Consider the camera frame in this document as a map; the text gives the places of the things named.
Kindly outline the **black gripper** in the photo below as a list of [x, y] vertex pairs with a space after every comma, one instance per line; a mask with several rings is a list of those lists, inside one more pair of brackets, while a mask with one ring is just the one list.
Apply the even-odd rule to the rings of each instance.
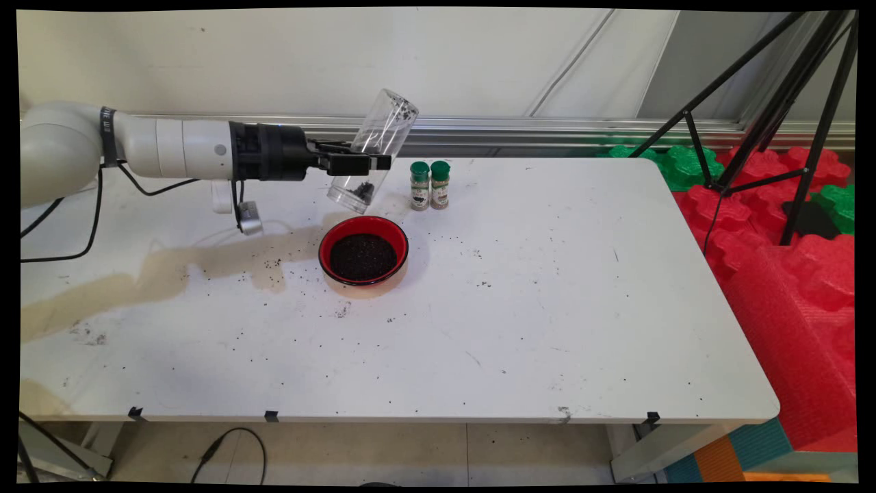
[[307, 138], [298, 126], [231, 121], [229, 133], [237, 181], [303, 181], [310, 168], [318, 167], [329, 177], [367, 177], [391, 168], [390, 155], [356, 153], [341, 140]]

